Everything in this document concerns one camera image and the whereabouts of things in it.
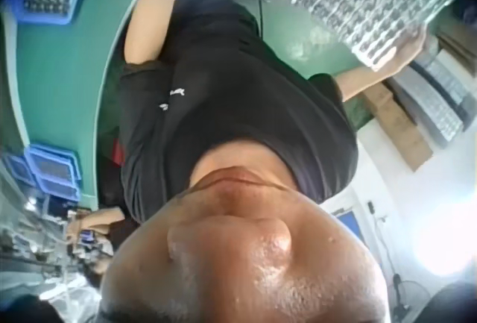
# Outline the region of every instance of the person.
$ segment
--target person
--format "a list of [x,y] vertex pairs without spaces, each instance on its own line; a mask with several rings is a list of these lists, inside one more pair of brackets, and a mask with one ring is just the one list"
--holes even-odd
[[82,230],[95,232],[95,239],[108,248],[109,253],[101,252],[93,261],[81,260],[79,269],[88,284],[100,289],[101,282],[114,252],[137,228],[124,202],[121,184],[121,167],[104,155],[97,156],[98,201],[100,210],[87,215],[79,215],[68,223],[66,238],[70,245],[76,245]]
[[342,101],[399,71],[302,78],[232,0],[138,0],[119,83],[124,196],[97,322],[389,322],[381,270],[317,204],[352,179]]
[[[95,232],[97,238],[111,244],[113,252],[139,226],[129,214],[124,202],[124,190],[121,183],[121,167],[111,159],[99,154],[98,164],[98,201],[100,210],[87,215],[79,215],[66,226],[66,238],[75,244],[82,230]],[[99,265],[99,271],[105,271],[105,263]]]

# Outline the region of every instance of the neck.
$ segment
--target neck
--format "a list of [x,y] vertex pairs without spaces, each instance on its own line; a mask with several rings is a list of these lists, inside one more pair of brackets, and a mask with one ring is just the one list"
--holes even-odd
[[269,147],[250,140],[234,140],[205,153],[195,165],[189,186],[219,169],[242,166],[272,184],[297,189],[294,177],[282,159]]

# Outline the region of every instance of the lips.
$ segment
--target lips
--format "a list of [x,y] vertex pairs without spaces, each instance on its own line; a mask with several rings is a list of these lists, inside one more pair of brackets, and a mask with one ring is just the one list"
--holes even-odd
[[201,178],[194,186],[195,189],[205,189],[208,186],[222,180],[242,181],[249,184],[268,184],[257,174],[251,172],[243,166],[232,166],[230,168],[215,170]]

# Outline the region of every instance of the white logo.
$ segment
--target white logo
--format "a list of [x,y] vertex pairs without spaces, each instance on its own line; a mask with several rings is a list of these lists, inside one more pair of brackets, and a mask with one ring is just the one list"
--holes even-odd
[[174,94],[185,95],[183,88],[177,88],[176,90],[172,90],[169,94],[170,95],[174,95]]

